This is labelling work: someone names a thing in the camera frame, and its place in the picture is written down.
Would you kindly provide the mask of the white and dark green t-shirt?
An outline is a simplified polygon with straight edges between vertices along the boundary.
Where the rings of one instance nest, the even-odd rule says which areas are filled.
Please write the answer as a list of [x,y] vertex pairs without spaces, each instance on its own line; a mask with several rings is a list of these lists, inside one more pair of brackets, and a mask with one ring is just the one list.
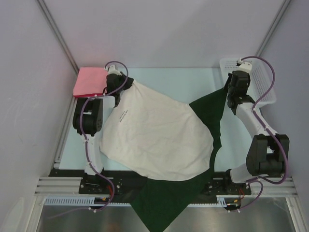
[[164,231],[211,179],[226,97],[221,88],[183,103],[135,80],[122,92],[100,151],[146,177],[131,206],[148,230]]

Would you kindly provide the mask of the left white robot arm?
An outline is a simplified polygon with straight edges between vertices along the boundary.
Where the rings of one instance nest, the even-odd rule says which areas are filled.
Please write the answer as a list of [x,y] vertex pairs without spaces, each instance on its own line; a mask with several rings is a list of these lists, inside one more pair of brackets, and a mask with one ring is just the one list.
[[134,79],[123,72],[108,72],[103,68],[86,68],[78,75],[73,89],[73,96],[77,99],[72,125],[81,137],[84,146],[86,165],[84,174],[95,176],[90,181],[90,188],[96,193],[102,193],[106,187],[105,179],[99,177],[103,171],[99,138],[103,126],[104,100],[111,97],[113,106],[120,103],[122,91],[129,89]]

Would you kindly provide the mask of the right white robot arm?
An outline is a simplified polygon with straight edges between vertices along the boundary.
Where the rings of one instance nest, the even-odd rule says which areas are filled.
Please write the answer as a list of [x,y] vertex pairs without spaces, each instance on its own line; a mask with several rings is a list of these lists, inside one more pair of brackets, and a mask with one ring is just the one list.
[[278,134],[264,120],[256,102],[247,94],[251,79],[249,73],[236,70],[228,75],[225,85],[227,105],[243,123],[252,138],[244,164],[229,171],[223,189],[234,194],[240,183],[263,179],[274,185],[282,184],[288,174],[289,138]]

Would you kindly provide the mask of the folded pink t-shirt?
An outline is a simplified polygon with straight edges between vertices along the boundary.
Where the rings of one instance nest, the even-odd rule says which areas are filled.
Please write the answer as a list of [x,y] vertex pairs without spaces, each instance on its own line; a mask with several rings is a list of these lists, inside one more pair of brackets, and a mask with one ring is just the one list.
[[102,95],[107,86],[108,72],[102,67],[81,67],[73,88],[73,96],[91,97]]

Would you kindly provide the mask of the white perforated plastic basket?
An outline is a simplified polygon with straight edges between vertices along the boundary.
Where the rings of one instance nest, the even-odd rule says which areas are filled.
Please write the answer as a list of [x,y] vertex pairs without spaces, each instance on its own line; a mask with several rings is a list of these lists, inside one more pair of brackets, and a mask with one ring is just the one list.
[[[222,58],[219,61],[220,70],[223,82],[225,83],[228,79],[228,74],[232,73],[238,68],[237,61],[239,58]],[[272,83],[272,72],[267,64],[256,58],[248,58],[245,62],[251,63],[252,70],[250,73],[251,83],[248,88],[247,94],[257,101],[271,86]],[[264,96],[257,104],[256,108],[261,108],[268,104],[276,102],[276,95],[274,88]]]

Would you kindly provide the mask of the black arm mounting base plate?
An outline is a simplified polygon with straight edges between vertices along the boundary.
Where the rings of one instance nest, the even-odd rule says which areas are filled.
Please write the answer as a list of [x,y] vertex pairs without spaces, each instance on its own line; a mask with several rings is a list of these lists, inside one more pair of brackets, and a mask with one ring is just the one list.
[[[131,203],[147,178],[133,171],[104,171],[103,175],[109,178],[115,187],[114,203]],[[83,170],[60,170],[52,169],[50,177],[76,177],[78,193],[83,195],[108,194],[112,190],[108,181],[98,175],[86,174]],[[196,196],[192,204],[218,203],[218,196],[226,198],[240,198],[253,196],[253,184],[234,184],[225,172],[215,172],[211,179],[204,185],[202,191]]]

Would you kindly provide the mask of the aluminium frame rail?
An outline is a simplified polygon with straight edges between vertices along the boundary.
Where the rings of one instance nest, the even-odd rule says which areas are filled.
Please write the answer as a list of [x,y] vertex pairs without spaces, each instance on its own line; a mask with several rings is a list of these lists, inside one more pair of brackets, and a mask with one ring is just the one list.
[[[78,195],[80,187],[80,177],[41,177],[35,189],[35,195]],[[261,197],[297,197],[297,191],[292,178],[287,178],[280,185],[271,184],[260,179],[263,183],[263,192]]]

